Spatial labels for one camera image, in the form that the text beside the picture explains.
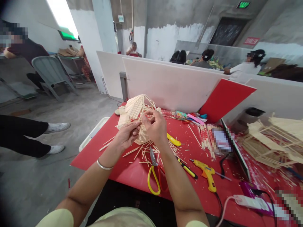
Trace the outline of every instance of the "white divider panel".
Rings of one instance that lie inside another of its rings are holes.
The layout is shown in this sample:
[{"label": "white divider panel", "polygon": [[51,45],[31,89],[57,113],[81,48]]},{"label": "white divider panel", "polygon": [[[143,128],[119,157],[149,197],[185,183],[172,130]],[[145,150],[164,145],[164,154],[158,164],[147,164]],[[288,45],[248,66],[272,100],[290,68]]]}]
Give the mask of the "white divider panel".
[{"label": "white divider panel", "polygon": [[147,58],[138,58],[138,57],[132,57],[127,55],[119,55],[119,54],[113,54],[113,53],[107,53],[103,51],[97,51],[97,55],[101,64],[103,76],[105,79],[106,87],[108,90],[108,93],[110,96],[117,97],[117,98],[123,98],[122,95],[122,88],[121,88],[121,82],[120,82],[120,72],[125,72],[125,67],[123,64],[122,58],[130,58],[130,59],[136,59],[144,62],[155,62],[158,64],[164,64],[164,65],[170,65],[180,68],[188,68],[188,69],[195,69],[198,71],[206,71],[206,72],[215,72],[219,74],[223,74],[224,72],[213,70],[213,69],[205,69],[195,66],[188,66],[188,65],[180,65],[175,63],[170,63],[166,61],[157,61]]},{"label": "white divider panel", "polygon": [[263,77],[250,79],[246,85],[257,90],[223,117],[228,124],[249,107],[265,111],[264,116],[274,112],[280,118],[303,118],[303,83]]},{"label": "white divider panel", "polygon": [[128,97],[148,95],[158,107],[196,112],[221,78],[228,75],[122,58],[128,78]]}]

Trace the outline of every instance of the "maroon shirt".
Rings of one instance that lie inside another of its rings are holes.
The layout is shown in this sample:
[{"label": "maroon shirt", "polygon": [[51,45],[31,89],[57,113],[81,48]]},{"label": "maroon shirt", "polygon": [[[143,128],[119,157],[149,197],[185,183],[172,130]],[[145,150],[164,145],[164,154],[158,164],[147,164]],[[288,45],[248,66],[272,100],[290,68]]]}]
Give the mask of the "maroon shirt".
[{"label": "maroon shirt", "polygon": [[49,56],[48,52],[42,45],[37,44],[30,39],[23,40],[22,44],[12,44],[7,50],[14,55],[21,55],[31,64],[31,66],[32,60],[35,57]]}]

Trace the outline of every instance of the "yellow glue gun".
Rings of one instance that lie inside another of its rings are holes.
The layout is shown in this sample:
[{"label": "yellow glue gun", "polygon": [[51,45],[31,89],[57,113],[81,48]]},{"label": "yellow glue gun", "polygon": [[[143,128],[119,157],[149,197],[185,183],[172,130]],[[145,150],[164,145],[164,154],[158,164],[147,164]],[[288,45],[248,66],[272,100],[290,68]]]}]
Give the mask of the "yellow glue gun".
[{"label": "yellow glue gun", "polygon": [[215,174],[215,170],[213,168],[208,167],[208,165],[198,161],[198,160],[192,160],[190,159],[195,166],[202,169],[203,173],[202,176],[207,179],[208,181],[208,190],[215,193],[217,191],[217,188],[215,186],[214,179],[212,178],[212,175]]},{"label": "yellow glue gun", "polygon": [[167,138],[176,146],[181,146],[181,142],[178,140],[175,140],[170,134],[166,133]]}]

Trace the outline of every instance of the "silver bracelet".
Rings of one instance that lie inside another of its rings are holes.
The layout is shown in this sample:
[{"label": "silver bracelet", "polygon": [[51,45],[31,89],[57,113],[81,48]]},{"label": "silver bracelet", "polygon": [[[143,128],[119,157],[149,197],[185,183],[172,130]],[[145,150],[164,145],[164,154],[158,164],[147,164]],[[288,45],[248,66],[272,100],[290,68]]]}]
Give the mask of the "silver bracelet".
[{"label": "silver bracelet", "polygon": [[107,168],[107,167],[101,165],[100,162],[99,162],[99,158],[97,159],[97,164],[98,164],[98,166],[99,166],[100,168],[102,168],[102,169],[104,169],[104,170],[111,170],[111,169],[113,168],[113,167]]}]

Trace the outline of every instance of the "green exit sign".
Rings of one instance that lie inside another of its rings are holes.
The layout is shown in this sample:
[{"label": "green exit sign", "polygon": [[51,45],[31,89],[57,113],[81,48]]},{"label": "green exit sign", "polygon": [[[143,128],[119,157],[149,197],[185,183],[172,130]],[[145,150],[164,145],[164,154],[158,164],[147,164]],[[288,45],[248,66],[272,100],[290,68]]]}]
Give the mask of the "green exit sign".
[{"label": "green exit sign", "polygon": [[246,9],[250,5],[250,2],[239,2],[237,9]]}]

